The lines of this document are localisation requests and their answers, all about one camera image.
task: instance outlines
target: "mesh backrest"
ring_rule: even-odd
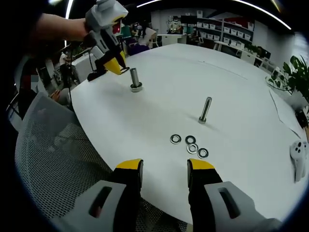
[[[20,129],[15,165],[20,178],[47,218],[63,216],[76,197],[111,169],[89,142],[73,112],[39,93]]]

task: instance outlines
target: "hex bolt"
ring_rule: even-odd
[[[131,78],[132,78],[132,83],[133,83],[131,84],[131,91],[133,93],[140,92],[143,87],[142,87],[142,83],[139,81],[136,68],[130,69],[130,73],[131,73]]]
[[[200,124],[205,124],[205,122],[206,122],[206,116],[207,116],[208,110],[209,110],[209,108],[211,106],[211,101],[212,101],[212,98],[211,97],[207,97],[205,105],[204,105],[204,109],[203,109],[203,112],[202,112],[202,115],[201,115],[201,117],[198,118],[198,122]]]

